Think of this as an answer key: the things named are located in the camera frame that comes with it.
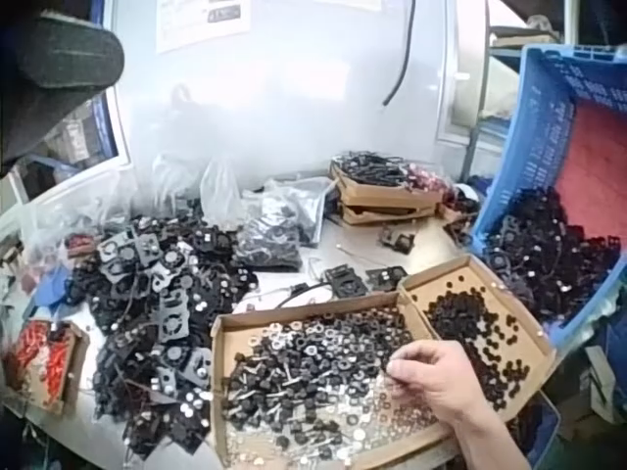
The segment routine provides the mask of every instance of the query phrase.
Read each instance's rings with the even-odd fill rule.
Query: blue plastic crate
[[[559,412],[542,392],[536,395],[534,400],[542,407],[542,421],[536,432],[536,440],[534,441],[533,447],[529,453],[527,453],[527,460],[531,468],[537,468],[547,454],[549,447],[551,447],[557,435],[557,429],[561,421]]]
[[[547,188],[557,182],[580,100],[627,114],[627,57],[611,48],[527,46],[520,77],[518,106],[502,167],[472,231],[472,251],[479,257],[485,248],[485,234],[505,212],[512,196],[521,189]],[[558,349],[577,334],[626,265],[627,254],[564,328],[544,325]]]
[[[622,273],[621,285],[627,283],[627,269]],[[607,362],[616,376],[614,403],[627,406],[627,305],[617,310],[603,323],[597,344],[601,346]]]

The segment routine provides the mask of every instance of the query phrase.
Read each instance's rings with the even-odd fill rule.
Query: wire
[[[410,0],[410,1],[411,1],[410,23],[408,24],[408,36],[406,38],[406,43],[405,43],[405,56],[403,57],[403,66],[401,67],[401,73],[399,74],[399,77],[396,80],[396,84],[394,85],[394,88],[392,88],[392,91],[390,91],[390,94],[387,96],[387,98],[383,100],[384,107],[387,107],[392,102],[396,94],[398,93],[399,89],[401,88],[401,85],[403,84],[403,80],[405,80],[405,75],[408,72],[408,66],[410,64],[411,38],[413,37],[413,18],[415,17],[415,0]]]
[[[345,253],[346,255],[348,255],[349,257],[353,258],[353,259],[362,259],[366,262],[369,262],[370,264],[374,264],[376,266],[381,266],[381,267],[388,267],[387,264],[384,264],[383,262],[379,262],[375,259],[371,259],[368,257],[364,257],[362,255],[358,255],[356,253],[350,252],[349,250],[347,250],[346,248],[342,247],[341,245],[337,245],[335,247],[336,249],[338,249],[340,252]]]
[[[303,291],[299,291],[296,294],[292,294],[290,297],[288,297],[287,299],[285,299],[284,301],[282,301],[281,303],[279,303],[279,305],[277,305],[275,308],[281,308],[282,306],[284,306],[285,304],[287,304],[288,302],[293,301],[294,299],[301,297],[303,294],[312,291],[314,289],[319,289],[320,287],[325,287],[325,286],[330,286],[331,283],[329,282],[320,282],[318,284],[313,284],[311,286],[307,286],[307,289],[303,290]]]

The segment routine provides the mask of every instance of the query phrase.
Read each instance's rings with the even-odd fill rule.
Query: white wall
[[[156,52],[157,2],[115,2],[113,30],[126,55],[121,124],[142,187],[160,153],[185,159],[194,174],[221,156],[247,187],[325,170],[349,149],[432,161],[445,2],[417,1],[409,72],[387,109],[381,101],[401,66],[409,0],[383,0],[380,12],[254,0],[249,32],[165,54]]]

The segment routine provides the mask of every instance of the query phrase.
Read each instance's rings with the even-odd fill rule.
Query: paper label
[[[344,5],[345,7],[361,8],[370,12],[380,12],[383,8],[383,0],[316,0],[322,3]]]
[[[87,149],[87,140],[85,139],[85,128],[82,121],[73,120],[66,122],[66,132],[70,140],[68,160],[71,164],[87,160],[89,158],[89,150]]]
[[[157,53],[251,28],[251,0],[158,0]]]

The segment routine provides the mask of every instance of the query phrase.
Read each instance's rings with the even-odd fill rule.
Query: plastic bag
[[[278,191],[294,203],[301,243],[312,246],[320,242],[324,199],[334,186],[331,179],[321,176],[289,182],[270,180],[265,184],[265,190]]]
[[[255,268],[299,269],[298,213],[283,191],[246,191],[242,202],[246,220],[237,234],[237,259]]]
[[[188,161],[174,154],[160,154],[152,165],[155,216],[174,217],[181,201],[198,197],[200,177]]]
[[[21,214],[24,243],[20,280],[27,292],[60,264],[69,266],[72,240],[88,239],[111,220],[129,219],[129,191],[122,191],[121,175],[107,171],[73,186],[58,197],[32,202]]]
[[[222,158],[212,158],[200,183],[203,218],[222,230],[234,230],[244,220],[245,211],[237,179]]]

